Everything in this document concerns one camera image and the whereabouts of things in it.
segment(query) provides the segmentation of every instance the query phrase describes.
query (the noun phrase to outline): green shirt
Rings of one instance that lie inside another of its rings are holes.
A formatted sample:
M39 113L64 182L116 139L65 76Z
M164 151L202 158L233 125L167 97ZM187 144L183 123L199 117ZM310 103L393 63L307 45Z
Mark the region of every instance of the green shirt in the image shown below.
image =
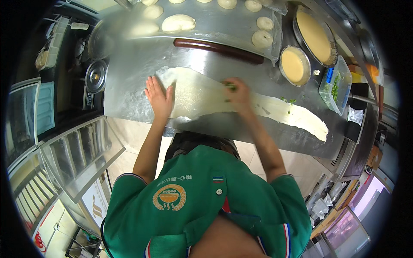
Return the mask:
M269 184L233 155L204 145L168 160L149 185L134 174L119 176L104 238L115 258L187 257L220 211L270 257L299 257L310 238L291 175Z

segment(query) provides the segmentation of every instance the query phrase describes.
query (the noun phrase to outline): rolling pin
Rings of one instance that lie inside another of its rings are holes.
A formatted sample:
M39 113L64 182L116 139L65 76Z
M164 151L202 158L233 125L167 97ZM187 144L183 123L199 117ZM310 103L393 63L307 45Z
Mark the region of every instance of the rolling pin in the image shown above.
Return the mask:
M221 45L217 43L211 43L201 40L190 40L183 38L176 38L173 41L173 45L176 47L187 47L187 48L196 48L207 51L212 51L219 53L221 55L240 59L242 61L250 62L253 64L262 64L264 63L264 57L257 54L241 50L235 47L229 47L226 45Z

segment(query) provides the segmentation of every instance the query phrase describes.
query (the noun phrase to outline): stainless steel counter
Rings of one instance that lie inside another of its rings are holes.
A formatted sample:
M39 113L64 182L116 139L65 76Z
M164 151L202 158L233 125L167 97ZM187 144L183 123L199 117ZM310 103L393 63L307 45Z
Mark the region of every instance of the stainless steel counter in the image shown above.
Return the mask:
M299 46L292 30L293 8L289 8L287 16L282 18L283 47ZM278 66L274 68L267 59L262 65L253 65L205 50L174 47L172 38L122 42L110 59L104 114L151 123L153 112L144 93L146 78L164 66L190 67L217 81L226 77L240 77L252 91L263 95L296 99L295 104L307 108L326 123L329 134L325 143L303 129L264 117L259 117L260 121L281 149L335 159L343 143L346 120L344 116L340 117L329 110L320 97L318 87L325 69L311 57L309 59L312 69L320 70L320 75L312 76L307 85L298 88L289 84ZM176 118L171 119L168 126L252 142L236 113L214 113L192 121Z

